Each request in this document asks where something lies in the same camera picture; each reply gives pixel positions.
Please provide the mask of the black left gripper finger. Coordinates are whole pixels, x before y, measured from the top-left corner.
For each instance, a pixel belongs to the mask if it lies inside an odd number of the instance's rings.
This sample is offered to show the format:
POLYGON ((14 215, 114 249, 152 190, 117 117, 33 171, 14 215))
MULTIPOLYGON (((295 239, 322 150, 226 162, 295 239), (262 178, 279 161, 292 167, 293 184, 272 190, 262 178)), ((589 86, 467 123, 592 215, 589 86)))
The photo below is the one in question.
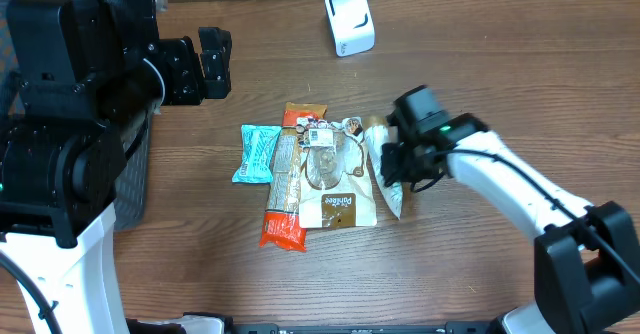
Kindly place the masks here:
POLYGON ((207 99, 225 99, 231 91, 229 59, 225 56, 202 56, 207 99))
POLYGON ((229 62, 232 50, 232 37, 229 31, 218 27, 200 27, 198 35, 201 43, 201 59, 203 62, 217 60, 229 62))

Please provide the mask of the clear brown snack bag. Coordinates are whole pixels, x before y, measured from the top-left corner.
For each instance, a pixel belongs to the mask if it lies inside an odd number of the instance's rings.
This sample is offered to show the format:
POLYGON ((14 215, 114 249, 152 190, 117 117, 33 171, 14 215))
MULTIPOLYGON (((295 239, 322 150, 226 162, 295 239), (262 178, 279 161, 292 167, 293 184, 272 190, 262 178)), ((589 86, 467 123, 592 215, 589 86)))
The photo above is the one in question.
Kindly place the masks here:
POLYGON ((376 203, 359 117, 297 120, 302 148, 299 223, 304 229, 371 227, 376 203))

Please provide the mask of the teal snack bar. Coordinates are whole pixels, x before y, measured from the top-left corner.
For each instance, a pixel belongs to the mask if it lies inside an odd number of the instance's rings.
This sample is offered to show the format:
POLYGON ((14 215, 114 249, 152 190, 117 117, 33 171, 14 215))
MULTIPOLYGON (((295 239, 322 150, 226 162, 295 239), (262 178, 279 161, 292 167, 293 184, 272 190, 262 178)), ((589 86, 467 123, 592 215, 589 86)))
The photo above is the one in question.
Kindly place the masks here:
POLYGON ((241 126, 242 163, 232 177, 233 183, 269 184, 273 180, 270 165, 280 132, 279 126, 241 126))

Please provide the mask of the orange pasta package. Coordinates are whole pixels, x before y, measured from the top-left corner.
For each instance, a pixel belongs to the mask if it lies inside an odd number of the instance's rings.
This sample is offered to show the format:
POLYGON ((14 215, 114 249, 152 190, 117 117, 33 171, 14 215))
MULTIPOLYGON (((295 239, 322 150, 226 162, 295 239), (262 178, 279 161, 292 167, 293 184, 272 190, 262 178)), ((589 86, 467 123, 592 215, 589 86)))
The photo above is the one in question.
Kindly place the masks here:
POLYGON ((325 117, 324 104, 285 105, 282 128, 272 158, 273 180, 266 203, 261 227, 261 247, 272 243, 285 250, 305 252, 306 230, 299 224, 301 154, 298 120, 303 120, 305 130, 309 120, 325 117))

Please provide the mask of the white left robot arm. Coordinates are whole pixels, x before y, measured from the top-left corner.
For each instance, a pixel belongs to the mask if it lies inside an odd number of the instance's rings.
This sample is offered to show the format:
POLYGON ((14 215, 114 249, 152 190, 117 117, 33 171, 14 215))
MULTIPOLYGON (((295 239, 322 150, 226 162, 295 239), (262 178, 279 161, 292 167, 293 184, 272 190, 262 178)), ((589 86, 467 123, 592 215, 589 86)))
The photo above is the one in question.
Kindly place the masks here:
POLYGON ((128 318, 115 270, 117 184, 146 174, 153 115, 231 89, 228 31, 163 39, 163 0, 9 0, 17 66, 1 116, 1 265, 38 333, 225 334, 230 319, 128 318))

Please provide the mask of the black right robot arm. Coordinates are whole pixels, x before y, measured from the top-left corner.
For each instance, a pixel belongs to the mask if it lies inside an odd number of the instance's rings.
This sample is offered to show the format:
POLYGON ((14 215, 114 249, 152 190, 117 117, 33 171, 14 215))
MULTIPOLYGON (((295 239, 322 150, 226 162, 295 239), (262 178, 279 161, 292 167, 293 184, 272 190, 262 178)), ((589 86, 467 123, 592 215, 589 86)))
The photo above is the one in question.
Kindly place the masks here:
POLYGON ((270 188, 261 240, 302 250, 310 229, 373 226, 379 190, 400 214, 405 192, 452 178, 484 197, 532 243, 534 299, 447 333, 607 333, 639 310, 639 241, 615 202, 594 205, 554 184, 470 113, 450 115, 427 86, 386 117, 325 119, 290 103, 278 126, 243 125, 233 181, 270 188))

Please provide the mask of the white barcode scanner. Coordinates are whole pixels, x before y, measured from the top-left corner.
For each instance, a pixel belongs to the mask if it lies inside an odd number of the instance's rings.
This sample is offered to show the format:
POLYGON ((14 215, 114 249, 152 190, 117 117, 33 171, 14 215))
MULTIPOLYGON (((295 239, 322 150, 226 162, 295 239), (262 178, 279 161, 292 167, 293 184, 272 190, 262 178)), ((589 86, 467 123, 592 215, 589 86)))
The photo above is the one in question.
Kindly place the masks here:
POLYGON ((375 45, 368 0, 324 0, 338 57, 359 54, 375 45))

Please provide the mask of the grey plastic basket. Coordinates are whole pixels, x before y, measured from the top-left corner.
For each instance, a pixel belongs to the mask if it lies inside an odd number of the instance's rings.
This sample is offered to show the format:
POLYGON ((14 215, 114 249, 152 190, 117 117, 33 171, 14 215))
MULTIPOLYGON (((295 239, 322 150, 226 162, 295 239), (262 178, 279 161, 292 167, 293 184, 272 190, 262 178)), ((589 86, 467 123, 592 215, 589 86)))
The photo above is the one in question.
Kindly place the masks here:
POLYGON ((163 99, 125 0, 9 0, 17 60, 3 83, 1 227, 77 236, 113 206, 116 228, 145 209, 149 126, 163 99))

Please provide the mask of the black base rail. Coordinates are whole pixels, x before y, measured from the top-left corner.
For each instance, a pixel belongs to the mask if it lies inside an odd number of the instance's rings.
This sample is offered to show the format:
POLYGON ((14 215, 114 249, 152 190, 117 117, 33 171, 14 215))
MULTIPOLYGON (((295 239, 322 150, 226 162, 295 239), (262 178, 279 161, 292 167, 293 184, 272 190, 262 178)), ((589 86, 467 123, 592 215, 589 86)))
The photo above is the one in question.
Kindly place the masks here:
POLYGON ((237 324, 230 316, 186 312, 163 321, 127 318, 131 334, 494 334, 504 333, 497 321, 449 321, 440 325, 280 326, 273 323, 237 324))

